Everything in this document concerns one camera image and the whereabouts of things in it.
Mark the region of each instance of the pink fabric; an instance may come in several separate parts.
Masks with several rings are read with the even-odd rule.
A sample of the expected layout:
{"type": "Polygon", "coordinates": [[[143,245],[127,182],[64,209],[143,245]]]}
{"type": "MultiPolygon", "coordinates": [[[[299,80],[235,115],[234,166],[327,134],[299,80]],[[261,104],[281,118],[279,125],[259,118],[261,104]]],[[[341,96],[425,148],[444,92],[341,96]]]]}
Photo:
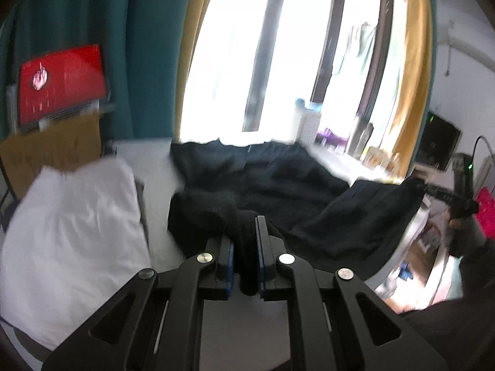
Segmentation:
{"type": "Polygon", "coordinates": [[[476,202],[480,204],[480,211],[476,215],[476,219],[483,229],[484,235],[495,239],[495,199],[490,195],[488,188],[481,189],[476,202]]]}

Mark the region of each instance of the white cloth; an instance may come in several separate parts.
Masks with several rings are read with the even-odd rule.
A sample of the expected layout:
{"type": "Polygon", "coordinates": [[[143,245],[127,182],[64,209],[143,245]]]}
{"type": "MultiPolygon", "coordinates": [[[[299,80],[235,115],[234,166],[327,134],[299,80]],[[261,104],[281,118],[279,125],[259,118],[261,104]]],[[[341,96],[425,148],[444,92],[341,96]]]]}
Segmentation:
{"type": "Polygon", "coordinates": [[[54,350],[150,259],[134,176],[118,158],[43,168],[9,225],[0,314],[54,350]]]}

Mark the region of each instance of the metal screw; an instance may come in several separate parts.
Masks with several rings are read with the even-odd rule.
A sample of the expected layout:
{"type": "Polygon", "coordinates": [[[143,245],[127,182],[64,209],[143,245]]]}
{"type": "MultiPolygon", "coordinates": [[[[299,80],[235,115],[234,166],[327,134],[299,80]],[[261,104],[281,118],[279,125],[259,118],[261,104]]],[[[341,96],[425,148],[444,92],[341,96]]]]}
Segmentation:
{"type": "Polygon", "coordinates": [[[139,279],[146,280],[149,279],[150,277],[153,277],[154,275],[154,270],[151,269],[150,267],[145,267],[144,269],[141,269],[138,273],[139,279]]]}
{"type": "Polygon", "coordinates": [[[337,275],[344,280],[351,280],[354,277],[354,272],[351,271],[350,269],[347,269],[346,267],[343,267],[342,269],[339,269],[337,271],[337,275]]]}
{"type": "Polygon", "coordinates": [[[294,255],[291,254],[282,254],[279,256],[279,261],[282,264],[290,265],[295,261],[294,255]]]}
{"type": "Polygon", "coordinates": [[[196,259],[198,262],[201,262],[202,264],[207,264],[208,262],[213,261],[213,255],[208,254],[207,252],[203,252],[203,253],[199,254],[196,257],[196,259]]]}

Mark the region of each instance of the white wall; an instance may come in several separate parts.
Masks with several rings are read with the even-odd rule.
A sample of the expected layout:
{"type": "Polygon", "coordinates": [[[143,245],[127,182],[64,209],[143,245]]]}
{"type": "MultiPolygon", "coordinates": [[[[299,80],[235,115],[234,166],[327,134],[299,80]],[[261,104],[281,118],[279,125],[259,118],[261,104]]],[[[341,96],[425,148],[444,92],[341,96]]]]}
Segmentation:
{"type": "MultiPolygon", "coordinates": [[[[454,21],[451,33],[495,60],[495,31],[476,0],[437,0],[437,26],[454,21]]],[[[495,73],[469,56],[452,49],[450,75],[445,76],[449,48],[437,47],[436,75],[430,108],[462,131],[459,152],[471,153],[479,134],[495,147],[495,73]]],[[[475,175],[487,149],[479,144],[475,175]]],[[[452,187],[450,170],[435,181],[452,187]]]]}

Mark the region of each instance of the blue object on floor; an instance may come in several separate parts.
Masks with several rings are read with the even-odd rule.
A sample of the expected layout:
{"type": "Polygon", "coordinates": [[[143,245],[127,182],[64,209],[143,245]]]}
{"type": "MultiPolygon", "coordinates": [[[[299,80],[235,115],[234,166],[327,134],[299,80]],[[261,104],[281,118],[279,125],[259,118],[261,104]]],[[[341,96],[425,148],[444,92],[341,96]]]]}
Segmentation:
{"type": "Polygon", "coordinates": [[[407,262],[403,262],[400,266],[399,277],[405,281],[407,281],[408,279],[414,279],[414,275],[409,269],[409,264],[407,262]]]}

